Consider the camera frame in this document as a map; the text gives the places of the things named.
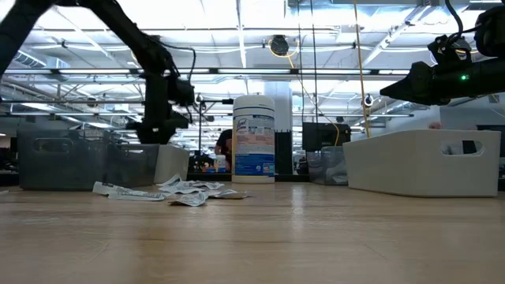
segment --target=ceiling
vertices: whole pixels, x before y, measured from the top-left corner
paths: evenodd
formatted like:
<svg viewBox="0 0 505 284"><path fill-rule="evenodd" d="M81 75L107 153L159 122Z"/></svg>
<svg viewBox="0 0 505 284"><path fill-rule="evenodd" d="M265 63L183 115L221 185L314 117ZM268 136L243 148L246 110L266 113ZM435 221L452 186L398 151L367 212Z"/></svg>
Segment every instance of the ceiling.
<svg viewBox="0 0 505 284"><path fill-rule="evenodd" d="M291 59L295 68L357 69L358 49L354 47L357 39L356 20L352 2L313 0L312 11L310 2L300 0L298 8L296 0L118 0L125 14L144 32L161 36L164 43L194 48L197 68L289 69L290 60L274 56L268 48L268 41L273 35L284 35L290 45L290 54L294 54ZM478 4L484 1L451 2L465 28L473 27L478 14L483 12ZM444 5L418 6L415 1L401 0L364 0L358 3L362 3L357 7L357 21L361 26L364 69L409 69L413 62L418 61L433 65L426 45L437 36L457 31L457 24ZM13 0L0 1L0 18L5 16L12 4ZM468 34L467 39L473 46L473 35ZM72 69L140 67L129 48L94 13L77 7L58 7L47 11L37 21L21 51L44 62L46 68L55 68L56 58L58 66ZM191 66L191 52L170 52L179 69ZM473 56L474 60L482 58L478 53ZM21 62L13 62L10 66L13 69L28 67ZM301 96L299 78L272 79L268 76L239 75L196 74L193 76L195 92L205 99L257 93L268 95L264 94L266 80L288 80L293 95ZM40 75L6 77L11 80L10 87L19 84L40 90L43 93L40 98L44 94L54 98L65 93L66 99L94 96L98 99L138 101L144 91L141 80L135 81L135 78L126 76L86 77L83 74L73 77L83 80L82 84L78 84L81 82L78 80L74 84L71 80L64 83L46 82L46 78ZM381 88L394 83L399 77L378 79L365 76L364 79L365 93L377 97ZM84 80L103 82L87 84ZM303 83L308 93L315 92L316 83L312 78L305 79ZM338 80L330 76L320 77L317 93L324 98L320 101L323 112L361 111L361 83L357 76ZM307 99L304 106L299 106L308 112L314 108ZM142 106L138 103L130 103L128 108L132 112L142 112ZM97 109L79 106L81 111ZM230 106L216 104L212 110L230 112ZM229 125L230 118L216 118L216 124L220 122L221 125Z"/></svg>

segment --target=plastic bin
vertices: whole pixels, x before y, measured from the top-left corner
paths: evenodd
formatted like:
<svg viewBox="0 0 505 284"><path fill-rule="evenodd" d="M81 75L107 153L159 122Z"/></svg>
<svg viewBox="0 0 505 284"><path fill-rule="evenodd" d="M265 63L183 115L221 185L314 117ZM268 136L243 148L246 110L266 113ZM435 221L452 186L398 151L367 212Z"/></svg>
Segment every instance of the plastic bin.
<svg viewBox="0 0 505 284"><path fill-rule="evenodd" d="M341 146L308 152L309 179L320 185L347 185L346 160Z"/></svg>
<svg viewBox="0 0 505 284"><path fill-rule="evenodd" d="M154 183L158 144L109 144L104 182L128 188Z"/></svg>
<svg viewBox="0 0 505 284"><path fill-rule="evenodd" d="M410 130L345 143L349 187L405 196L496 196L500 132ZM447 145L473 140L474 154Z"/></svg>
<svg viewBox="0 0 505 284"><path fill-rule="evenodd" d="M18 131L20 187L91 190L101 181L111 135L100 130Z"/></svg>

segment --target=table surface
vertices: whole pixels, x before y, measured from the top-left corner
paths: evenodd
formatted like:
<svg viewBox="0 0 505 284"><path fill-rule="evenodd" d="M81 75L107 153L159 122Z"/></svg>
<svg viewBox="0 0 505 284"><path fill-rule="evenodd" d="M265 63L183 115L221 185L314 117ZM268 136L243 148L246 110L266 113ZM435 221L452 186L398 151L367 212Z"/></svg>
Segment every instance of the table surface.
<svg viewBox="0 0 505 284"><path fill-rule="evenodd" d="M504 195L226 187L252 197L182 207L90 192L2 194L0 283L505 282Z"/></svg>

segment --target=desk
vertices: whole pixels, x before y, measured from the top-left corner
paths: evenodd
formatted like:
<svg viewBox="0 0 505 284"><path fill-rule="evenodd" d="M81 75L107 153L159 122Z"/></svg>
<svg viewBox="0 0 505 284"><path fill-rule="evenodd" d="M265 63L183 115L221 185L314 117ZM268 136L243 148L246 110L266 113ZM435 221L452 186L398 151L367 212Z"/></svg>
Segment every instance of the desk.
<svg viewBox="0 0 505 284"><path fill-rule="evenodd" d="M505 196L420 199L228 185L203 207L0 195L0 283L500 283Z"/></svg>

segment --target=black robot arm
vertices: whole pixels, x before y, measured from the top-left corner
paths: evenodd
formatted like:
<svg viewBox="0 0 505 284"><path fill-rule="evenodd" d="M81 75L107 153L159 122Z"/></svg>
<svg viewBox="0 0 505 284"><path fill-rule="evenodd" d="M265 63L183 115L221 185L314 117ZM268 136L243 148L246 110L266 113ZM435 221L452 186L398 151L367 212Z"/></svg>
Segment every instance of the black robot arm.
<svg viewBox="0 0 505 284"><path fill-rule="evenodd" d="M135 54L146 80L145 114L142 123L129 127L137 130L141 143L166 144L176 127L188 127L188 121L181 116L170 119L168 100L184 107L192 105L193 87L180 80L170 52L159 39L140 31L115 0L16 0L0 24L0 76L40 16L54 5L89 8Z"/></svg>

